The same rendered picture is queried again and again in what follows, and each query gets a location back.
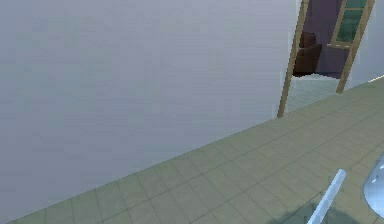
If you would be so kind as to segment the pale blue bar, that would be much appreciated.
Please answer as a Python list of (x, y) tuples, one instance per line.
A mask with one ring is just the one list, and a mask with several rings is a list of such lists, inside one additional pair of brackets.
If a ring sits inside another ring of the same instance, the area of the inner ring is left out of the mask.
[(345, 176), (346, 171), (343, 169), (339, 169), (306, 224), (321, 224), (329, 208), (331, 207), (335, 196), (337, 195), (340, 187), (342, 186)]

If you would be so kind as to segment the wooden door frame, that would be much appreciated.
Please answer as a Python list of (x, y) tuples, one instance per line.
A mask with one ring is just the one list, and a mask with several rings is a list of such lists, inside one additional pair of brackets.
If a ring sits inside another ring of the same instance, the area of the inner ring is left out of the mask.
[(318, 61), (317, 69), (313, 74), (320, 74), (336, 78), (338, 86), (337, 93), (344, 91), (352, 65), (356, 58), (362, 37), (365, 33), (373, 6), (376, 0), (368, 0), (365, 14), (359, 26), (360, 32), (356, 35), (354, 45), (349, 49), (328, 47), (335, 23), (339, 14), (342, 0), (301, 0), (293, 37), (292, 49), (290, 52), (288, 67), (285, 75), (282, 95), (280, 99), (277, 116), (281, 118), (285, 111), (288, 98), (293, 69), (297, 53), (299, 51), (300, 38), (303, 32), (310, 32), (316, 35), (317, 43), (322, 45), (322, 51)]

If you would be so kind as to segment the wooden framed window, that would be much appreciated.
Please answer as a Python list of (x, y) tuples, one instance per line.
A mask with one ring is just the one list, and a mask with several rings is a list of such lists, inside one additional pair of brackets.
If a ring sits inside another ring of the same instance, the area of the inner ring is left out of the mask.
[(328, 47), (349, 49), (354, 45), (368, 0), (342, 0)]

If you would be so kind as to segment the pale blue round object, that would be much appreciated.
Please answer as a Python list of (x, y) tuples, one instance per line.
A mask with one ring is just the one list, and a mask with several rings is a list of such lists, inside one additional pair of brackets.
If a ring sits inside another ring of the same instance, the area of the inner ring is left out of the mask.
[(364, 182), (363, 196), (369, 208), (384, 219), (384, 152), (375, 161)]

